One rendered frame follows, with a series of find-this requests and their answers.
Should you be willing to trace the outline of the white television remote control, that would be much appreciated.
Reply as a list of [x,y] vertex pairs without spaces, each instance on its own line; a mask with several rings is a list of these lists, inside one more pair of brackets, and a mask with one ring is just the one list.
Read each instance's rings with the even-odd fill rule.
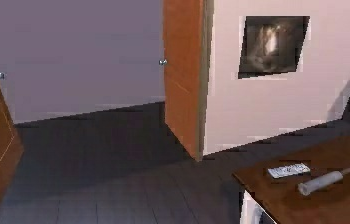
[[299,174],[304,174],[309,172],[310,172],[310,168],[304,163],[292,164],[292,165],[286,165],[286,166],[268,169],[268,173],[274,179],[284,178],[288,176],[294,176],[294,175],[299,175]]

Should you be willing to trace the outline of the grey baseball bat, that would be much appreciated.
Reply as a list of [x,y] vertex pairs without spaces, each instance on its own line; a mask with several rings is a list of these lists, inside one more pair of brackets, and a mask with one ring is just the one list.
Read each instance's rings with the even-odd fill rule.
[[315,179],[309,180],[307,182],[300,183],[297,185],[297,188],[303,196],[308,196],[317,190],[323,189],[331,184],[339,182],[344,178],[345,175],[348,174],[350,174],[350,167],[345,168],[341,171],[333,171],[319,176]]

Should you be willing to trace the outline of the brown wooden table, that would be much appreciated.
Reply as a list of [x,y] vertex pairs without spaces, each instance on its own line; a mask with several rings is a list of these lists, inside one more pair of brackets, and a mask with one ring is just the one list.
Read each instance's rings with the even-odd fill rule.
[[[304,163],[310,172],[274,179],[269,168]],[[350,224],[350,174],[308,196],[297,185],[350,167],[350,135],[328,140],[300,151],[257,162],[234,173],[235,178],[277,224]]]

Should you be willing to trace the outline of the dark framed wall picture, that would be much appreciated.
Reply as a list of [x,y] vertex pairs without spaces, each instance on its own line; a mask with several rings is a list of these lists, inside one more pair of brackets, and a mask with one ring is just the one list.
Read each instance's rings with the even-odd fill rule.
[[238,78],[296,72],[309,16],[247,16]]

